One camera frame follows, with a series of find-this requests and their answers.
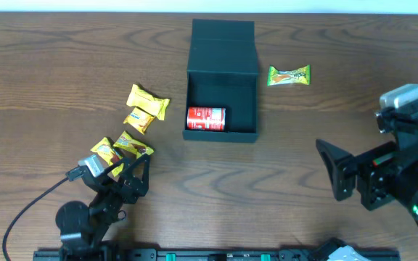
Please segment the yellow chocolate cake packet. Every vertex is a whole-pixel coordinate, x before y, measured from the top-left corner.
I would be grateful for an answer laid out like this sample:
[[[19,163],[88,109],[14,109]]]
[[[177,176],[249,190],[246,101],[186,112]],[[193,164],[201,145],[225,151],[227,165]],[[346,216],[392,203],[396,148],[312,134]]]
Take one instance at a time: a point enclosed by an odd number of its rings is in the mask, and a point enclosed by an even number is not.
[[[108,137],[104,137],[91,149],[91,152],[98,154],[109,166],[112,166],[123,158],[118,150],[112,145]]]
[[[136,140],[126,130],[121,133],[113,146],[134,154],[136,158],[140,158],[144,154],[151,155],[154,153],[152,147]]]

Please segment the yellow almond biscuit packet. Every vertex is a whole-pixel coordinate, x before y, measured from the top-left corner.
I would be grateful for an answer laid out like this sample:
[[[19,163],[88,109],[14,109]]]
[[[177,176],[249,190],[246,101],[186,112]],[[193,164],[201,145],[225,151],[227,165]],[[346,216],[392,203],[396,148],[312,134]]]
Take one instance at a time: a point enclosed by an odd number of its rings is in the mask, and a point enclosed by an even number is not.
[[[145,134],[147,128],[154,119],[155,116],[145,112],[138,107],[134,107],[132,112],[125,118],[123,123],[129,124],[141,134]]]

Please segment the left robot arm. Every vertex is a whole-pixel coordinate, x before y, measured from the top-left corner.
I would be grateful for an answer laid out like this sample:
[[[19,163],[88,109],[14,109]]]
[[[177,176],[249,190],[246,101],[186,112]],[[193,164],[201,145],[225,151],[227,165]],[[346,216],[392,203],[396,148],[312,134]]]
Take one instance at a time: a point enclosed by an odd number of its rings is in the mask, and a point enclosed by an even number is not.
[[[124,260],[117,244],[103,238],[113,223],[122,221],[125,204],[135,204],[149,190],[150,156],[124,157],[104,167],[95,155],[78,161],[66,173],[69,181],[82,179],[97,195],[90,204],[71,201],[56,214],[62,247],[61,260]]]

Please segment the red soda can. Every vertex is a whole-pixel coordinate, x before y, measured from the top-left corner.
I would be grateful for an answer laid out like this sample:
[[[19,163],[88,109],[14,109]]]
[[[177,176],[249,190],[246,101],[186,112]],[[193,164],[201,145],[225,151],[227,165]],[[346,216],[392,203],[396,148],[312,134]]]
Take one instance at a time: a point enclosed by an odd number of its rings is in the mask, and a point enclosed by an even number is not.
[[[190,107],[187,112],[187,128],[199,131],[224,131],[226,109],[215,107]]]

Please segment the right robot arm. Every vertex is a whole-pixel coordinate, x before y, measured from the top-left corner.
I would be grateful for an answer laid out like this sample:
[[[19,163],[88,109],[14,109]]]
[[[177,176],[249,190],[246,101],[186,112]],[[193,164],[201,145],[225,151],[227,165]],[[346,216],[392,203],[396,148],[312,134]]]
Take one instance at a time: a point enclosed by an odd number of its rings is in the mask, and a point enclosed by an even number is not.
[[[401,152],[393,141],[354,156],[318,139],[316,148],[328,172],[337,201],[350,198],[356,189],[369,211],[393,200],[411,214],[418,227],[418,160],[400,163]]]

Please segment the green yellow snack packet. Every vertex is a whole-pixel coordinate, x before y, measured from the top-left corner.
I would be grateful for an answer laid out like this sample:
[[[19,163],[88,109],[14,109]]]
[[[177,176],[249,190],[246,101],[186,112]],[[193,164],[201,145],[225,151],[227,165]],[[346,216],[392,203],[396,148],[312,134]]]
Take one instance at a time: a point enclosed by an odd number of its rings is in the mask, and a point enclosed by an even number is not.
[[[274,66],[270,66],[267,78],[267,86],[284,85],[284,84],[303,84],[309,85],[311,82],[311,67],[298,68],[291,71],[281,71]]]

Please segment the plain yellow snack packet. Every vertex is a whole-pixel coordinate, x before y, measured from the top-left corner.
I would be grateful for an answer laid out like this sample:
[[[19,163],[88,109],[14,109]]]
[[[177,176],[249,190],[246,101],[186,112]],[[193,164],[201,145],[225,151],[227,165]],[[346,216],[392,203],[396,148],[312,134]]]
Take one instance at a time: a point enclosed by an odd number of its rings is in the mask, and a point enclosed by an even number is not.
[[[170,99],[157,98],[134,83],[128,95],[126,105],[129,107],[139,107],[152,116],[157,117],[158,120],[164,121],[165,111],[170,101]]]

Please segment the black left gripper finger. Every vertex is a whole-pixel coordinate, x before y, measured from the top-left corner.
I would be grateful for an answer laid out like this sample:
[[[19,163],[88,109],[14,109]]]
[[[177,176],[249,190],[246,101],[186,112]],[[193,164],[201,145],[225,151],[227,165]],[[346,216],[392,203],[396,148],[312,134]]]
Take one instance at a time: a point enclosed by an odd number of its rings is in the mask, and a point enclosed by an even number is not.
[[[112,163],[110,166],[106,167],[103,171],[103,174],[109,175],[111,173],[113,177],[117,177],[128,166],[129,166],[129,158],[124,157],[124,158],[118,160],[117,162]]]
[[[124,157],[121,161],[124,166],[120,178],[124,180],[124,183],[133,189],[148,189],[150,156],[144,154],[135,160]]]

